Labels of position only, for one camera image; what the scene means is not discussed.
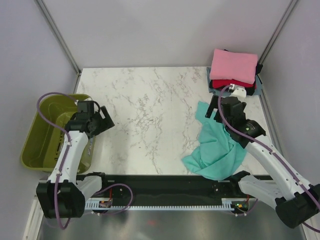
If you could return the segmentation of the teal t-shirt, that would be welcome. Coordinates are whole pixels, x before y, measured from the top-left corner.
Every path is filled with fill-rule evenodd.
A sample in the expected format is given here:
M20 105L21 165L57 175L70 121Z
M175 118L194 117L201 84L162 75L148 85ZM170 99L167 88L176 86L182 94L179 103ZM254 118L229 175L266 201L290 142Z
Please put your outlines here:
M199 145L182 162L191 173L220 181L235 173L247 151L231 138L222 123L205 117L208 108L208 103L198 102L195 119L202 124L197 138Z

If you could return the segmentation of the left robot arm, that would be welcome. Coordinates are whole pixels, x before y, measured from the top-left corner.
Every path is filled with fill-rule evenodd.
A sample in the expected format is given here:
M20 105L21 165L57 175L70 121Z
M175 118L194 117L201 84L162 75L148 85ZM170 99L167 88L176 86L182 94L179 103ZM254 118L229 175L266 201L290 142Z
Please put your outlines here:
M114 127L105 106L94 100L78 100L77 110L65 127L62 148L56 165L46 182L40 182L36 195L48 219L79 218L85 211L85 203L92 195L106 196L110 191L101 173L93 173L77 184L80 161L88 142Z

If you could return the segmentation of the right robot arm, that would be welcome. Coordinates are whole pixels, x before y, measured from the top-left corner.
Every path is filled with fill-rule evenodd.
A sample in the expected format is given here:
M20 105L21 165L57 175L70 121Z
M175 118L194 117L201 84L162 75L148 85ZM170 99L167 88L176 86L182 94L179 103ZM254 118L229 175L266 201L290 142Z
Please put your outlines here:
M213 95L205 114L224 125L230 137L255 157L275 182L268 185L249 173L238 174L229 184L235 197L243 194L259 199L276 211L279 219L294 229L320 212L320 186L313 185L298 173L272 145L266 131L246 118L245 102L235 96Z

